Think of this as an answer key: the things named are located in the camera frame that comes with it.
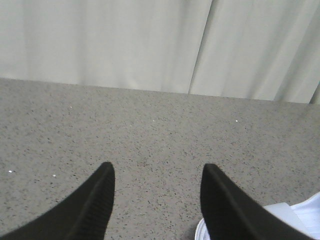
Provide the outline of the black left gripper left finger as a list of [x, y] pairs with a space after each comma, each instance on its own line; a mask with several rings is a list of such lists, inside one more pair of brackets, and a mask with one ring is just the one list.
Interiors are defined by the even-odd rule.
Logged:
[[115, 198], [115, 170], [110, 162], [73, 193], [31, 222], [1, 236], [2, 240], [102, 240]]

